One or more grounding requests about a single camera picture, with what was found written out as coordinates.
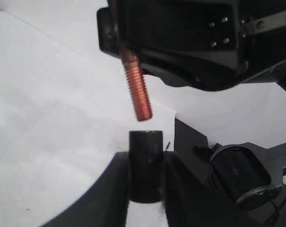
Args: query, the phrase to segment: black plastic mount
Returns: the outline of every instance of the black plastic mount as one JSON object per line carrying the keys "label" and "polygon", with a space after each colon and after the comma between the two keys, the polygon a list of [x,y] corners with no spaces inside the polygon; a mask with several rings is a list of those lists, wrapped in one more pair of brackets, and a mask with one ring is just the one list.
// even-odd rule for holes
{"label": "black plastic mount", "polygon": [[[124,227],[130,200],[163,201],[170,227],[263,226],[235,209],[228,197],[217,196],[211,190],[210,160],[193,152],[194,147],[208,147],[206,136],[179,120],[175,120],[175,152],[163,152],[162,136],[159,131],[131,132],[130,151],[117,153],[91,189],[43,227]],[[250,143],[239,147],[253,150],[271,174],[271,182],[277,182],[273,186],[282,185],[286,144],[271,149]],[[217,146],[213,160],[228,149]]]}
{"label": "black plastic mount", "polygon": [[[116,0],[121,42],[145,73],[172,87],[220,91],[280,82],[286,90],[286,28],[243,37],[241,24],[286,10],[286,0]],[[100,49],[119,57],[108,8],[97,13]]]}

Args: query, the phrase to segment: small screw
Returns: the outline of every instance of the small screw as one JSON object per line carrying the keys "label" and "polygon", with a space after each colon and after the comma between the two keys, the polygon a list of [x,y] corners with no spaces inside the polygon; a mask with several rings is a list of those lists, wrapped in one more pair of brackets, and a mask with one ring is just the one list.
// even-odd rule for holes
{"label": "small screw", "polygon": [[222,19],[222,22],[223,22],[223,23],[226,23],[226,22],[228,22],[228,20],[229,20],[229,18],[224,17],[224,18]]}
{"label": "small screw", "polygon": [[224,44],[228,44],[230,42],[229,38],[224,39]]}
{"label": "small screw", "polygon": [[217,46],[216,42],[211,43],[211,47],[216,47],[216,46]]}
{"label": "small screw", "polygon": [[262,30],[264,27],[265,27],[265,22],[260,21],[260,22],[257,23],[257,28],[258,28],[259,30]]}

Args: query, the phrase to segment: copper threaded rod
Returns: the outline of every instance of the copper threaded rod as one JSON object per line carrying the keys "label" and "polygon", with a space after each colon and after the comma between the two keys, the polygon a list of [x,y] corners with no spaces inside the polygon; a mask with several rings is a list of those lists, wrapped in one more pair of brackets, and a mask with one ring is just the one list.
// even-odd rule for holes
{"label": "copper threaded rod", "polygon": [[139,122],[149,120],[152,118],[152,110],[139,57],[136,53],[120,43],[117,25],[116,1],[108,0],[108,4],[113,20],[113,27],[118,38],[117,44],[119,46],[122,63],[125,68],[137,120]]}
{"label": "copper threaded rod", "polygon": [[152,110],[141,67],[137,62],[126,62],[124,68],[137,120],[140,122],[151,119]]}

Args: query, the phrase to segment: black cable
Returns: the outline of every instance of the black cable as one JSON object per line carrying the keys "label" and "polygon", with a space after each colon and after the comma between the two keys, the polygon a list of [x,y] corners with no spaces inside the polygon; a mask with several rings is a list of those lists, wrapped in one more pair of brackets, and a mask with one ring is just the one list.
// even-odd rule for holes
{"label": "black cable", "polygon": [[281,209],[286,205],[286,198],[282,201],[282,203],[275,209],[274,213],[264,222],[265,225],[271,225],[274,220],[279,216]]}
{"label": "black cable", "polygon": [[[277,206],[276,203],[273,202],[273,201],[270,201],[270,203],[273,205],[273,207],[274,207],[274,213],[275,213],[276,210],[278,209],[278,206]],[[280,214],[279,214],[279,212],[278,212],[278,213],[276,214],[276,216],[273,217],[266,225],[268,225],[268,226],[275,226],[275,225],[278,223],[279,216],[280,216]]]}

